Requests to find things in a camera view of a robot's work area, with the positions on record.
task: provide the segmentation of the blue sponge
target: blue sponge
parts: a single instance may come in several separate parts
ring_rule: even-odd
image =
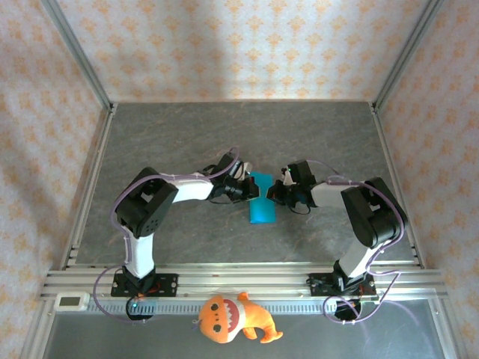
[[[272,186],[272,175],[251,172],[251,176],[254,177],[254,183],[260,189],[260,196],[249,202],[250,223],[275,223],[275,203],[266,198],[268,189]]]

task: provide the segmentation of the floral wallpaper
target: floral wallpaper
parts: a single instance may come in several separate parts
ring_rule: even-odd
[[[110,99],[372,101],[427,0],[60,0]]]
[[[100,104],[40,1],[0,3],[0,358],[62,254]]]
[[[479,358],[479,6],[446,0],[381,113],[427,264]]]

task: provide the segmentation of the metal extrusion bar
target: metal extrusion bar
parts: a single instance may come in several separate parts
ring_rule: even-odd
[[[379,91],[379,95],[376,101],[374,101],[373,103],[374,107],[378,111],[382,109],[392,89],[398,83],[401,74],[406,68],[406,65],[409,63],[411,57],[414,55],[415,50],[418,48],[418,45],[424,37],[426,30],[433,22],[443,2],[444,0],[430,0],[427,3],[424,12],[418,20],[418,23],[414,27],[412,33],[409,35],[409,38],[406,41],[406,45],[401,51],[399,58],[397,58],[391,72],[388,75],[388,78],[386,79],[384,85]]]
[[[448,298],[429,300],[434,325],[446,358],[467,358],[466,347],[460,335],[451,301]]]
[[[46,12],[50,15],[55,23],[60,35],[67,44],[71,54],[82,69],[83,75],[93,88],[95,95],[97,95],[98,101],[100,101],[104,109],[109,110],[112,106],[111,101],[108,98],[108,95],[106,94],[100,80],[98,79],[94,68],[91,66],[87,55],[83,52],[80,42],[68,23],[65,14],[61,10],[59,3],[56,0],[42,0],[42,3],[46,9]]]
[[[384,156],[386,158],[386,163],[389,168],[389,173],[391,174],[392,185],[394,187],[394,192],[397,196],[397,202],[404,208],[406,213],[412,213],[409,211],[409,207],[406,203],[404,198],[403,190],[399,184],[399,176],[397,175],[396,166],[392,160],[391,152],[389,151],[388,142],[386,141],[386,137],[384,134],[384,129],[382,128],[381,119],[379,118],[379,114],[374,106],[371,104],[371,114],[373,115],[374,123],[376,124],[377,133],[379,135],[379,140],[381,141],[382,151],[384,152]],[[411,243],[411,248],[413,250],[413,255],[415,260],[417,260],[418,264],[424,267],[424,256],[423,251],[421,250],[421,243],[418,241],[418,236],[415,231],[415,226],[412,221],[409,222],[409,226],[406,228],[407,238]]]
[[[98,174],[100,172],[101,163],[103,160],[103,154],[105,152],[106,142],[108,140],[108,134],[110,125],[112,124],[113,117],[115,115],[116,104],[113,105],[111,111],[106,113],[106,119],[103,121],[103,127],[99,134],[99,141],[97,143],[97,148],[95,148],[94,157],[91,160],[91,166],[88,171],[88,179],[85,184],[85,189],[82,193],[82,201],[77,210],[75,216],[75,222],[70,231],[70,236],[68,239],[68,244],[64,250],[64,254],[61,259],[61,269],[65,269],[68,266],[68,263],[71,261],[72,251],[74,249],[78,250],[80,239],[85,228],[85,222],[87,220],[88,211],[90,209],[91,200],[93,198],[93,193],[95,185],[97,184]]]
[[[376,266],[374,271],[388,271],[392,267]],[[418,267],[401,269],[403,274],[388,295],[390,300],[445,298],[447,293],[439,271],[421,270]],[[53,300],[60,292],[86,291],[92,293],[94,281],[103,269],[85,271],[51,271],[41,292],[43,300]],[[214,267],[165,267],[162,273],[178,273],[177,298],[182,300],[206,300],[215,293],[246,291],[254,300],[311,300],[306,283],[308,273],[330,272],[331,267],[308,266],[251,266],[247,269],[234,266]],[[375,286],[381,295],[393,276],[376,277]],[[100,280],[97,293],[104,299],[110,296],[113,271]]]
[[[53,301],[39,303],[30,328],[32,334],[28,333],[20,359],[43,358],[50,331],[52,330],[53,320],[55,319],[53,303]]]

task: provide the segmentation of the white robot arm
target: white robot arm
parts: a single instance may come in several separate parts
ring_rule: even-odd
[[[211,200],[223,194],[233,203],[256,198],[259,189],[249,176],[250,171],[248,162],[229,152],[217,165],[187,176],[158,174],[152,168],[138,174],[124,191],[128,195],[115,209],[119,224],[128,234],[123,274],[132,284],[129,294],[145,293],[154,285],[153,235],[170,206],[185,200]]]
[[[311,207],[336,207],[347,211],[357,241],[353,241],[348,251],[336,261],[330,286],[335,293],[348,293],[366,282],[368,263],[381,251],[381,247],[397,238],[400,232],[400,222],[390,205],[395,207],[402,219],[402,225],[407,224],[407,217],[400,208],[394,195],[379,177],[365,181],[369,186],[381,192],[390,201],[387,204],[380,196],[367,188],[357,185],[330,185],[327,182],[317,182],[308,162],[300,160],[282,169],[283,180],[268,191],[267,197],[290,209],[298,202]]]

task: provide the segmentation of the stuffed fish toy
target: stuffed fish toy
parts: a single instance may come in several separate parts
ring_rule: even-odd
[[[248,300],[248,293],[235,297],[217,295],[201,308],[196,322],[201,333],[217,343],[229,343],[242,330],[248,339],[257,339],[255,328],[264,331],[261,343],[269,343],[283,336],[276,331],[271,314]]]

